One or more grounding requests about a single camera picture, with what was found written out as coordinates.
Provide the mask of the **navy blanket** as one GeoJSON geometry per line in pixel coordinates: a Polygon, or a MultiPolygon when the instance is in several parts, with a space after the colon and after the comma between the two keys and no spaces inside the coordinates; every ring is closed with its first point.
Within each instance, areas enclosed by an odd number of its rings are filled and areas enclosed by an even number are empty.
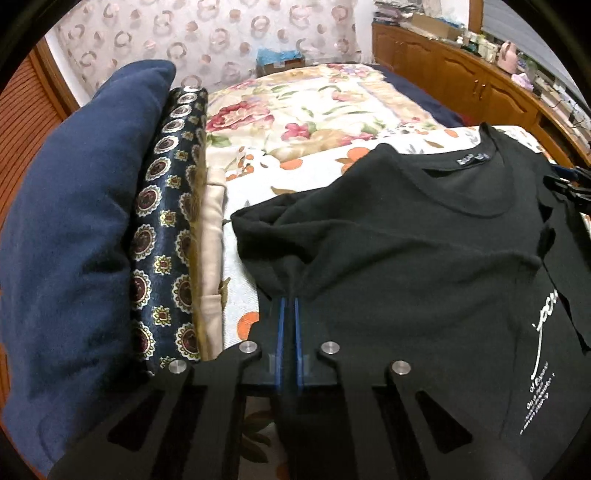
{"type": "Polygon", "coordinates": [[[426,93],[420,87],[409,80],[390,71],[387,67],[379,64],[370,64],[370,67],[376,69],[384,75],[385,81],[394,86],[401,94],[404,94],[412,101],[429,112],[432,117],[449,128],[464,127],[463,118],[453,110],[450,110],[431,95],[426,93]]]}

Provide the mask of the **navy folded garment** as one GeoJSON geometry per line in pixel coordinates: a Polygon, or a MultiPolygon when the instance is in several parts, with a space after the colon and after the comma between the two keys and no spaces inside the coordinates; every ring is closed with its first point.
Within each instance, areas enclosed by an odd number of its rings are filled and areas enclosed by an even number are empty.
{"type": "Polygon", "coordinates": [[[42,473],[148,379],[130,217],[175,72],[164,60],[118,70],[46,139],[2,228],[2,423],[42,473]]]}

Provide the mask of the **dark patterned folded garment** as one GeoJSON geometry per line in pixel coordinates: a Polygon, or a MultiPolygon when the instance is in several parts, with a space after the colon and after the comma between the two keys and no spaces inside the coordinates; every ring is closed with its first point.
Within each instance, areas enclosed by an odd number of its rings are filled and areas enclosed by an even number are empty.
{"type": "Polygon", "coordinates": [[[150,376],[176,360],[200,360],[192,320],[190,223],[201,159],[208,93],[170,91],[140,169],[132,216],[132,320],[150,376]]]}

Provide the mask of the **wooden sideboard cabinet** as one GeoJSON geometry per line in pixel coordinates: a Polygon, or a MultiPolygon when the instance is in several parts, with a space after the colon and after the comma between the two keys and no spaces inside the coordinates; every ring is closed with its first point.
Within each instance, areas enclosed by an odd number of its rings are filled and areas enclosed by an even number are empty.
{"type": "Polygon", "coordinates": [[[564,166],[590,166],[590,149],[576,140],[555,109],[484,60],[399,26],[373,25],[377,63],[404,77],[467,125],[517,125],[564,166]]]}

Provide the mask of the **brown louvered wardrobe door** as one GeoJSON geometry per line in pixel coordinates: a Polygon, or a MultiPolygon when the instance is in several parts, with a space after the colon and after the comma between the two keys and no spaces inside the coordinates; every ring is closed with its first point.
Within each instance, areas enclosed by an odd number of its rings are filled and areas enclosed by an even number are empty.
{"type": "Polygon", "coordinates": [[[1,93],[1,220],[47,136],[78,109],[46,40],[40,40],[1,93]]]}

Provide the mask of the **cardboard box on cabinet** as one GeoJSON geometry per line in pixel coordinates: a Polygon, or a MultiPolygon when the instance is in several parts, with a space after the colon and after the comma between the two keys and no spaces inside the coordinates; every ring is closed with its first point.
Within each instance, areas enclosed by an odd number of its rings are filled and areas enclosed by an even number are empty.
{"type": "Polygon", "coordinates": [[[462,31],[459,28],[456,28],[443,20],[425,14],[415,13],[412,17],[411,24],[440,39],[456,41],[462,34],[462,31]]]}

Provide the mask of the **pink kettle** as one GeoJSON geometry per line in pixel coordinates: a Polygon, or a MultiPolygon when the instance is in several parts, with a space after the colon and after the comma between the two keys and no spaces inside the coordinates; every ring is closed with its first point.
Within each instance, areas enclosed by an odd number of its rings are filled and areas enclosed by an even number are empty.
{"type": "Polygon", "coordinates": [[[497,66],[509,75],[514,75],[518,71],[518,60],[516,45],[510,41],[504,42],[499,50],[497,66]]]}

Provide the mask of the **blue item box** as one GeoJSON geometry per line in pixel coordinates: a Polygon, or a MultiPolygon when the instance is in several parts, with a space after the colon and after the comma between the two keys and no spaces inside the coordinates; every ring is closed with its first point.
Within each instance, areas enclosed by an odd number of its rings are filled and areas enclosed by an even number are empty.
{"type": "Polygon", "coordinates": [[[305,58],[297,50],[259,49],[256,55],[256,77],[263,77],[305,66],[305,58]]]}

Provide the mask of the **grey window blind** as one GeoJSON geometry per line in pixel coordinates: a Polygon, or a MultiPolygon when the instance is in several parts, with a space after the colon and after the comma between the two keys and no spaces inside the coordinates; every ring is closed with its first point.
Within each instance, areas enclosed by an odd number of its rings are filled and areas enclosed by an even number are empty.
{"type": "Polygon", "coordinates": [[[501,40],[510,41],[517,49],[534,59],[558,78],[587,106],[575,80],[542,37],[505,1],[483,1],[482,29],[501,40]]]}

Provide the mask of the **circle pattern curtain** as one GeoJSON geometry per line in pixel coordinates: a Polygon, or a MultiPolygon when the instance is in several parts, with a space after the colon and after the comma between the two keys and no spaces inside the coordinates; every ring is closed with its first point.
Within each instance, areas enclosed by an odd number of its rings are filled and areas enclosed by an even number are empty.
{"type": "Polygon", "coordinates": [[[369,61],[373,9],[371,1],[82,1],[45,39],[77,98],[151,59],[175,65],[176,85],[213,90],[256,75],[264,49],[310,63],[369,61]]]}

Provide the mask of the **mustard yellow folded garment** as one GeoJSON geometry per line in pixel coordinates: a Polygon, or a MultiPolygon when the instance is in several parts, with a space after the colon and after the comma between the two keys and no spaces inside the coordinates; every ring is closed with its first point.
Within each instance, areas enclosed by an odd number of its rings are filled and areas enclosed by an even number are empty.
{"type": "Polygon", "coordinates": [[[222,220],[226,193],[225,172],[209,167],[198,185],[197,288],[192,292],[193,323],[202,361],[215,359],[223,347],[222,331],[222,220]]]}

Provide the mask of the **black printed t-shirt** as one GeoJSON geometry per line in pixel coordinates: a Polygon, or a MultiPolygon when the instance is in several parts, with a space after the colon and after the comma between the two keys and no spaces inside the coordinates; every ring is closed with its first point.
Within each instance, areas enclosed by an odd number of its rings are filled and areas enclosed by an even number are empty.
{"type": "Polygon", "coordinates": [[[276,422],[291,478],[295,300],[335,341],[416,364],[528,479],[589,477],[590,235],[543,184],[542,155],[479,136],[428,155],[377,145],[328,186],[232,215],[259,321],[287,300],[276,422]]]}

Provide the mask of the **floral quilt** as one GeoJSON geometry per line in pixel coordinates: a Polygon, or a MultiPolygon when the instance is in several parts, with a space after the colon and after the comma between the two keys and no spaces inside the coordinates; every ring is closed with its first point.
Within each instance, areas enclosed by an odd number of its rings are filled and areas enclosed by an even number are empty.
{"type": "Polygon", "coordinates": [[[445,126],[363,64],[322,64],[249,79],[209,97],[206,158],[226,169],[249,154],[281,162],[445,126]]]}

